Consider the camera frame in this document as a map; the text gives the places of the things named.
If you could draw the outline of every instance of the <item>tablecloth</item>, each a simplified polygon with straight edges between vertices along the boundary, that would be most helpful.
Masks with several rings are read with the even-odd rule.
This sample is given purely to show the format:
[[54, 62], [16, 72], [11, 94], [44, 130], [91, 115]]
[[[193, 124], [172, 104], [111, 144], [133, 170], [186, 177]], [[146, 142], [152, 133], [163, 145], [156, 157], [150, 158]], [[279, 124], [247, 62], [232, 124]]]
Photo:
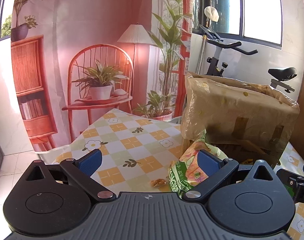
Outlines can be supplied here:
[[[181, 156], [180, 125], [147, 119], [112, 109], [90, 125], [53, 163], [66, 158], [79, 159], [93, 149], [103, 154], [101, 167], [91, 176], [116, 195], [125, 192], [166, 192], [169, 187], [153, 188], [150, 181], [166, 178], [171, 161]], [[280, 168], [304, 176], [304, 160], [288, 143]], [[288, 233], [304, 240], [304, 204], [296, 213]]]

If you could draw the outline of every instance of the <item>potted plant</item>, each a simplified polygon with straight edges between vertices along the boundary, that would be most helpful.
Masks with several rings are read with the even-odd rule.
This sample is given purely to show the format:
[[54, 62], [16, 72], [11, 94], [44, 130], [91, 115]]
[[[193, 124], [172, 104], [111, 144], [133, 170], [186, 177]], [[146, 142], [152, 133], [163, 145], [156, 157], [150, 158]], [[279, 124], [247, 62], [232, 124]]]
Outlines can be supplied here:
[[34, 17], [33, 17], [33, 19], [35, 21], [34, 26], [29, 24], [29, 23], [32, 23], [31, 16], [26, 16], [25, 23], [19, 25], [20, 12], [22, 10], [23, 5], [25, 5], [28, 1], [29, 0], [15, 0], [14, 1], [14, 10], [16, 12], [16, 26], [11, 29], [11, 41], [12, 42], [24, 39], [28, 35], [28, 30], [37, 25]]
[[121, 83], [121, 79], [129, 79], [123, 75], [118, 66], [108, 66], [106, 63], [102, 65], [98, 60], [95, 60], [94, 67], [81, 67], [86, 75], [83, 78], [72, 82], [78, 83], [80, 91], [89, 89], [92, 100], [109, 99], [112, 85]]
[[146, 105], [138, 104], [138, 107], [134, 109], [141, 114], [143, 114], [146, 118], [156, 119], [160, 121], [171, 121], [173, 116], [173, 111], [171, 111], [171, 107], [174, 105], [170, 105], [169, 107], [165, 107], [167, 104], [169, 96], [159, 95], [157, 92], [151, 90], [148, 93], [148, 103]]
[[174, 107], [174, 104], [172, 104], [171, 101], [175, 84], [175, 76], [172, 71], [180, 60], [184, 60], [183, 56], [180, 54], [180, 47], [181, 45], [184, 45], [184, 42], [181, 40], [182, 31], [184, 30], [180, 26], [182, 26], [182, 20], [184, 18], [190, 19], [192, 17], [191, 14], [183, 14], [182, 1], [183, 0], [164, 0], [164, 5], [167, 8], [169, 17], [162, 18], [161, 16], [153, 13], [154, 17], [160, 23], [158, 30], [162, 38], [161, 41], [155, 34], [148, 32], [150, 37], [154, 40], [156, 44], [155, 46], [160, 48], [162, 52], [161, 63], [159, 65], [159, 70], [162, 73], [160, 78], [160, 100], [151, 100], [150, 95], [155, 96], [155, 91], [151, 91], [148, 95], [150, 99], [149, 102], [153, 102], [154, 104], [158, 102], [160, 105], [156, 107], [155, 105], [150, 104], [149, 106], [148, 103], [147, 105], [139, 105], [136, 109], [138, 112], [143, 113], [149, 118], [158, 117], [159, 120], [168, 120], [169, 115], [172, 118], [171, 108]]

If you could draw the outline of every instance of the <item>bookshelf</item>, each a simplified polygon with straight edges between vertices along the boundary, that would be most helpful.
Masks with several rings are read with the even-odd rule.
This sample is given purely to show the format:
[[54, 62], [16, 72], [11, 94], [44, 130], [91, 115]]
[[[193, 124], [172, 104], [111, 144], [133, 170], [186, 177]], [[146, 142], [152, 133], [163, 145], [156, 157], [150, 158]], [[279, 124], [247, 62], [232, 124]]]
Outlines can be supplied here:
[[11, 43], [14, 85], [21, 116], [32, 144], [42, 151], [55, 148], [57, 133], [43, 58], [43, 35]]

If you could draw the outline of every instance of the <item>bike seat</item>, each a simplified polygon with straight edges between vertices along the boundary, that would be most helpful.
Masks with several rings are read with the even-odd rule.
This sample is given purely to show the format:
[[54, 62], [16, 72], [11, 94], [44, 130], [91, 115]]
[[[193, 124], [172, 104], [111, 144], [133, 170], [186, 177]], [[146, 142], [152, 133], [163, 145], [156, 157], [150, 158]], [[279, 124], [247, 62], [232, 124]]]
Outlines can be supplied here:
[[279, 81], [288, 81], [297, 76], [296, 68], [287, 67], [287, 68], [270, 68], [268, 70], [273, 77]]

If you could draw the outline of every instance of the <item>book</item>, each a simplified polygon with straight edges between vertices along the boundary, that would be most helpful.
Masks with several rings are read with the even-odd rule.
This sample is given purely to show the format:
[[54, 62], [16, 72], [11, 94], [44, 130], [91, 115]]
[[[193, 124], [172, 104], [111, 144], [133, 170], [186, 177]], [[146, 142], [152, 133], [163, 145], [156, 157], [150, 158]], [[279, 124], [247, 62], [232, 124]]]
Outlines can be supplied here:
[[42, 116], [38, 99], [35, 99], [33, 102], [35, 104], [35, 108], [36, 108], [36, 111], [37, 111], [37, 116]]
[[44, 115], [43, 108], [42, 108], [42, 104], [41, 104], [41, 99], [38, 99], [38, 104], [39, 104], [39, 106], [40, 106], [41, 115]]
[[27, 117], [26, 117], [25, 112], [23, 110], [22, 104], [19, 104], [19, 108], [20, 108], [20, 113], [21, 113], [22, 119], [26, 120]]
[[23, 110], [25, 112], [26, 119], [27, 120], [31, 119], [30, 111], [29, 111], [29, 108], [28, 108], [28, 103], [25, 102], [25, 103], [22, 104], [22, 106], [23, 106]]
[[33, 101], [32, 100], [28, 102], [28, 107], [29, 107], [31, 118], [37, 117], [37, 115], [35, 114], [35, 110], [34, 110], [34, 107], [33, 107]]

